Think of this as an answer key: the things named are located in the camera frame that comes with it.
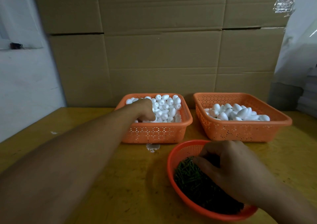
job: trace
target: basket rim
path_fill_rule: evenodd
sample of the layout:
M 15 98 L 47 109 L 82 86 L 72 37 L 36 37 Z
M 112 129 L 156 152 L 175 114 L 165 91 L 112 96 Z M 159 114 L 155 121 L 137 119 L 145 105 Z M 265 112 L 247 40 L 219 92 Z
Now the basket rim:
M 144 95 L 144 97 L 146 96 L 151 96 L 151 95 L 164 95 L 164 94 L 168 94 L 169 96 L 173 96 L 176 93 L 134 93 L 134 94 L 126 94 L 121 101 L 118 103 L 118 105 L 116 106 L 116 108 L 114 110 L 120 109 L 123 106 L 125 106 L 125 101 L 127 99 L 129 99 L 129 97 L 133 97 L 133 95 Z M 173 122 L 173 123 L 133 123 L 131 125 L 131 127 L 186 127 L 189 126 L 192 122 L 193 122 L 193 117 L 191 112 L 189 111 L 189 108 L 187 106 L 187 103 L 184 99 L 184 97 L 181 94 L 177 94 L 178 97 L 181 99 L 182 101 L 182 107 L 184 108 L 186 114 L 188 115 L 188 119 L 184 122 Z
M 191 201 L 177 186 L 176 182 L 174 181 L 174 177 L 173 177 L 173 172 L 170 171 L 170 167 L 171 167 L 171 162 L 172 159 L 174 157 L 174 155 L 181 150 L 184 147 L 187 146 L 191 146 L 191 145 L 205 145 L 206 143 L 209 143 L 211 141 L 208 140 L 190 140 L 190 141 L 186 141 L 186 142 L 182 142 L 180 144 L 178 144 L 177 146 L 175 146 L 170 154 L 168 155 L 167 158 L 167 174 L 168 174 L 168 178 L 174 188 L 174 190 L 176 191 L 176 193 L 180 196 L 180 198 L 185 202 L 186 205 L 188 205 L 190 208 L 192 208 L 193 210 L 195 210 L 196 212 L 207 216 L 209 218 L 213 218 L 213 219 L 218 219 L 218 220 L 222 220 L 222 221 L 240 221 L 240 220 L 244 220 L 247 219 L 248 217 L 252 216 L 253 214 L 255 214 L 255 212 L 258 210 L 258 207 L 256 206 L 248 206 L 248 209 L 245 212 L 239 213 L 239 214 L 235 214 L 235 215 L 227 215 L 227 214 L 219 214 L 216 212 L 212 212 L 209 210 L 206 210 L 205 208 L 197 205 L 196 203 L 194 203 L 193 201 Z
M 215 120 L 213 118 L 211 118 L 210 116 L 208 116 L 206 114 L 206 112 L 204 111 L 204 108 L 202 107 L 202 105 L 200 104 L 200 102 L 198 101 L 197 97 L 200 94 L 230 94 L 230 95 L 240 95 L 240 94 L 244 94 L 247 95 L 251 98 L 254 98 L 258 101 L 260 101 L 263 105 L 269 107 L 270 109 L 272 109 L 275 112 L 278 112 L 280 114 L 282 114 L 286 120 L 284 121 L 219 121 L 219 120 Z M 200 93 L 195 93 L 194 94 L 194 101 L 196 103 L 196 106 L 198 107 L 198 109 L 200 110 L 202 116 L 207 119 L 209 122 L 213 122 L 213 123 L 219 123 L 222 125 L 258 125 L 258 126 L 290 126 L 292 124 L 292 119 L 287 116 L 286 114 L 282 113 L 281 111 L 275 109 L 274 107 L 270 106 L 269 104 L 265 103 L 264 101 L 256 98 L 255 96 L 251 95 L 251 94 L 247 94 L 247 93 L 225 93 L 225 92 L 200 92 Z

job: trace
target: wall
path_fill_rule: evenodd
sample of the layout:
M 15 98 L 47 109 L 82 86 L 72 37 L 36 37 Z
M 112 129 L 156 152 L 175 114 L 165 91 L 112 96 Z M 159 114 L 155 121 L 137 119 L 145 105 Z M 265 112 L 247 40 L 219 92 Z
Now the wall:
M 295 0 L 275 68 L 268 103 L 294 110 L 302 95 L 305 77 L 317 64 L 317 0 Z
M 14 0 L 14 5 L 10 1 L 0 2 L 15 23 L 10 33 L 18 41 L 33 40 L 30 43 L 41 48 L 0 51 L 0 142 L 65 106 L 34 1 Z M 23 6 L 23 12 L 15 8 L 19 6 Z

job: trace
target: pile of white foam eggs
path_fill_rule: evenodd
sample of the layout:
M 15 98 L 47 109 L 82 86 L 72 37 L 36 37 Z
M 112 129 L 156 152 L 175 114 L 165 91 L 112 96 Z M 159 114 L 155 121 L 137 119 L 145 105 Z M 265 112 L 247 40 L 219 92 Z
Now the pile of white foam eggs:
M 161 96 L 160 94 L 156 95 L 155 98 L 146 96 L 145 99 L 150 99 L 152 101 L 152 110 L 155 114 L 155 121 L 143 121 L 143 122 L 152 122 L 152 123 L 172 123 L 172 122 L 182 122 L 181 115 L 179 113 L 181 105 L 181 99 L 178 95 L 173 95 L 170 97 L 168 94 Z M 131 98 L 125 101 L 125 104 L 131 104 L 135 101 L 138 101 L 138 98 Z
M 255 111 L 252 111 L 251 107 L 244 105 L 225 104 L 220 106 L 214 104 L 211 109 L 204 109 L 206 114 L 211 118 L 220 121 L 270 121 L 270 117 L 265 114 L 258 115 Z

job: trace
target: stack of white material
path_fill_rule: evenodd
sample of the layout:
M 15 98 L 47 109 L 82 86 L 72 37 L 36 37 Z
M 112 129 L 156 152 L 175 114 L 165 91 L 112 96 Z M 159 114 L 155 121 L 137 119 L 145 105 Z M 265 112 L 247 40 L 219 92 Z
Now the stack of white material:
M 178 95 L 173 95 L 171 98 L 168 94 L 161 96 L 156 95 L 155 98 L 146 96 L 145 99 L 150 99 L 152 101 L 152 110 L 155 114 L 155 121 L 143 121 L 145 123 L 172 123 L 172 122 L 182 122 L 179 110 L 181 109 L 181 99 Z M 131 104 L 138 101 L 138 98 L 131 98 L 125 101 L 125 104 Z
M 211 109 L 204 109 L 206 114 L 211 118 L 219 121 L 270 121 L 270 117 L 265 114 L 258 115 L 252 111 L 251 107 L 244 105 L 234 104 L 231 106 L 229 103 L 220 106 L 214 104 Z
M 297 109 L 317 118 L 317 67 L 309 70 L 303 96 L 298 100 Z

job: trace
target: rectangular orange basket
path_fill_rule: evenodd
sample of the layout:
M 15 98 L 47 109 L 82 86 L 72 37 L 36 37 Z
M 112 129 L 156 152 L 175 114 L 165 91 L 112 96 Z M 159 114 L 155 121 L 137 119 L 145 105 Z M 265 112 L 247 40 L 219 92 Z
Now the rectangular orange basket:
M 120 103 L 117 105 L 115 110 L 125 106 L 125 101 L 132 97 L 134 98 L 144 98 L 150 96 L 155 98 L 157 94 L 127 94 L 123 97 Z M 177 94 L 181 99 L 182 108 L 179 110 L 179 113 L 182 117 L 182 122 L 179 123 L 133 123 L 129 131 L 126 133 L 123 138 L 123 143 L 134 143 L 134 144 L 147 144 L 147 143 L 178 143 L 180 142 L 185 135 L 186 127 L 193 122 L 192 115 L 189 111 L 189 108 L 185 102 L 185 99 L 180 94 Z
M 271 141 L 282 126 L 292 119 L 258 98 L 244 93 L 195 93 L 196 113 L 207 136 L 213 141 L 240 140 L 245 142 Z M 251 107 L 257 114 L 266 114 L 271 121 L 219 121 L 209 117 L 204 109 L 214 104 L 229 103 Z

